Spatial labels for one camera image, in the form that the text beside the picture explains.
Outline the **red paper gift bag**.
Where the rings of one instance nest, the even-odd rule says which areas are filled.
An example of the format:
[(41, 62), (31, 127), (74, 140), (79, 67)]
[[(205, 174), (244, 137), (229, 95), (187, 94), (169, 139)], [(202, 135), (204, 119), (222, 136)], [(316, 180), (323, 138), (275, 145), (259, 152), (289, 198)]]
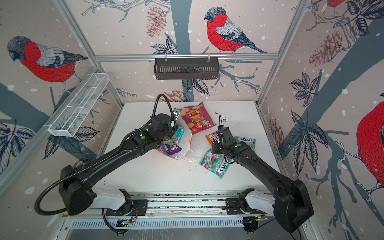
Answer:
[(182, 117), (178, 118), (177, 124), (179, 127), (183, 127), (185, 130), (184, 135), (181, 138), (180, 143), (178, 144), (179, 147), (182, 148), (182, 151), (175, 155), (168, 156), (166, 154), (166, 147), (164, 143), (161, 144), (157, 151), (172, 159), (184, 160), (187, 162), (196, 162), (198, 160), (198, 155), (191, 149), (193, 134), (185, 123), (185, 121), (182, 119)]

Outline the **purple Fox's berries bag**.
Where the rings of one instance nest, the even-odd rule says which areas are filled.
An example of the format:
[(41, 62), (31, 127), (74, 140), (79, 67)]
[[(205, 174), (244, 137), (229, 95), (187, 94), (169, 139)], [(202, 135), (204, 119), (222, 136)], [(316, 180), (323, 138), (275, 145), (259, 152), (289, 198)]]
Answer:
[(182, 151), (182, 148), (179, 147), (179, 145), (176, 143), (165, 144), (165, 147), (166, 147), (166, 154), (168, 156), (175, 155)]

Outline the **orange Fox's candy bag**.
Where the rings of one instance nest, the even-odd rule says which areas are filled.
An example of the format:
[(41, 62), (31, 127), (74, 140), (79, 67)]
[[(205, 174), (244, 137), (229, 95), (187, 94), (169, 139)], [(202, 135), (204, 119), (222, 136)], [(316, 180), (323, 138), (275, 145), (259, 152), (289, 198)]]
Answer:
[(211, 146), (213, 146), (214, 142), (220, 142), (218, 134), (216, 132), (206, 135), (206, 138)]

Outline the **pink Lay's chips bag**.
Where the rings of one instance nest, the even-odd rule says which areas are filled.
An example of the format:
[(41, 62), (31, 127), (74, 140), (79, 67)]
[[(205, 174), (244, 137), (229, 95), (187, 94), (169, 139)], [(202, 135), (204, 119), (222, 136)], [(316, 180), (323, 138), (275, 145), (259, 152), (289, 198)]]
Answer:
[(193, 135), (208, 130), (216, 125), (206, 110), (203, 102), (196, 106), (181, 108), (180, 111), (183, 120)]

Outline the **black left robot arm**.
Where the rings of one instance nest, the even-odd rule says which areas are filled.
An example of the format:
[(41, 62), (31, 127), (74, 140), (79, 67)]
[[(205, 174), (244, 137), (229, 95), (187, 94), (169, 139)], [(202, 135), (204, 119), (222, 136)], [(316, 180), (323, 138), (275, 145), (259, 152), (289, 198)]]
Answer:
[(77, 168), (64, 167), (60, 174), (63, 182), (59, 184), (59, 193), (67, 213), (74, 216), (87, 209), (110, 209), (122, 216), (130, 214), (134, 208), (133, 200), (126, 190), (101, 190), (95, 188), (95, 184), (125, 163), (159, 148), (177, 128), (175, 115), (155, 115), (147, 129), (135, 130), (122, 140), (120, 146), (94, 162)]

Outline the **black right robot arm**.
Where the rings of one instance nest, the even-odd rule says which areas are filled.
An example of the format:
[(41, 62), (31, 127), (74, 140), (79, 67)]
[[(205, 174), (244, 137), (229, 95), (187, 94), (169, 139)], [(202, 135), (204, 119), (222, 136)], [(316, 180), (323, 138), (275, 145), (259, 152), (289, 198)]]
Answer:
[(250, 171), (272, 193), (272, 215), (288, 233), (294, 233), (314, 215), (306, 185), (291, 180), (268, 165), (244, 142), (237, 142), (228, 127), (220, 125), (219, 140), (213, 142), (213, 154), (223, 155)]

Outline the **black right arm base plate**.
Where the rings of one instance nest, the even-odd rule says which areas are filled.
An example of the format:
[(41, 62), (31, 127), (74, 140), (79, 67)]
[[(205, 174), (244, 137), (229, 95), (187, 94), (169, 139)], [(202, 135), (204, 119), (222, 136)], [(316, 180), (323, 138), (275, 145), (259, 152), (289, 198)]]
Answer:
[(266, 213), (259, 210), (244, 210), (241, 207), (239, 199), (225, 199), (225, 205), (222, 210), (226, 211), (227, 215), (265, 215)]

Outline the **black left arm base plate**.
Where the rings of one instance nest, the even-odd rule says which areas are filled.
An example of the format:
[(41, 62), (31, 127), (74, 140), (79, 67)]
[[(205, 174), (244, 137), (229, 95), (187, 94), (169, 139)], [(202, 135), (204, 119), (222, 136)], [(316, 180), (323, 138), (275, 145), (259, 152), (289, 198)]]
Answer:
[(130, 200), (118, 210), (107, 209), (105, 215), (108, 217), (145, 216), (148, 203), (148, 200)]

